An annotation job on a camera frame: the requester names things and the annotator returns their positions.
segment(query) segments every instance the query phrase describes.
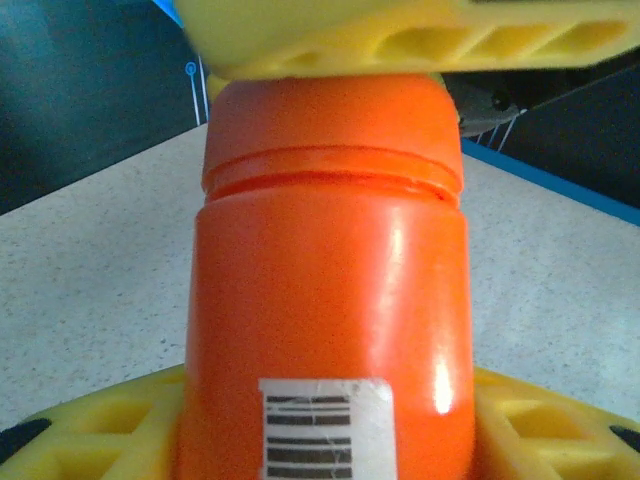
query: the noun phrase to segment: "orange plastic container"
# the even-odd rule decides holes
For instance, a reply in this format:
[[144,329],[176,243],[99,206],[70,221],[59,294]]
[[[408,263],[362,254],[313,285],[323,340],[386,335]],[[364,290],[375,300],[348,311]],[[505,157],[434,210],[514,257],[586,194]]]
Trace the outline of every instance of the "orange plastic container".
[[423,75],[212,106],[176,476],[455,479],[473,369],[456,111]]

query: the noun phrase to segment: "barcode label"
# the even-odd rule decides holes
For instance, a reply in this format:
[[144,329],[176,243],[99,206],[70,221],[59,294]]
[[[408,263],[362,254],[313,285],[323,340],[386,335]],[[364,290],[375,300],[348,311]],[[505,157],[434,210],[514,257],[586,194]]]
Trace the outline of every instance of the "barcode label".
[[265,480],[396,480],[393,392],[379,379],[263,379]]

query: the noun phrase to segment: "dark background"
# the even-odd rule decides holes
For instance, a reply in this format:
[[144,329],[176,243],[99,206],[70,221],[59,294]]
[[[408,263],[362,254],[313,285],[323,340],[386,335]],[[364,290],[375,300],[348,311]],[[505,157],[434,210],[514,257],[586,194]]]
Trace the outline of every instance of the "dark background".
[[0,213],[195,127],[189,61],[151,1],[0,0]]
[[[0,0],[0,214],[195,127],[189,61],[150,0]],[[640,207],[639,132],[635,68],[519,117],[503,153]]]

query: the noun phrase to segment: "speckled countertop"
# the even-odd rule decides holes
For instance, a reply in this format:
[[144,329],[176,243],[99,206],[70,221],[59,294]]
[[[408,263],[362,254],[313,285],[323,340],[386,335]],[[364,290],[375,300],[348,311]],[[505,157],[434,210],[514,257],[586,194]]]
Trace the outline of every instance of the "speckled countertop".
[[[0,217],[0,428],[181,363],[204,127]],[[478,365],[640,418],[640,229],[466,159]]]

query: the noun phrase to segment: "yellow plastic part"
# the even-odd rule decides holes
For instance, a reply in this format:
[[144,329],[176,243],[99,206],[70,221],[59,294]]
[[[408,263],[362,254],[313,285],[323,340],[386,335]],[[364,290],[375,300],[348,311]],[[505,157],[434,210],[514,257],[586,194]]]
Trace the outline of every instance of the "yellow plastic part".
[[640,44],[638,0],[176,0],[227,79],[596,63]]
[[[2,480],[170,480],[182,366],[53,407],[53,424],[0,466]],[[477,445],[467,480],[632,480],[640,455],[609,426],[640,424],[476,369]]]

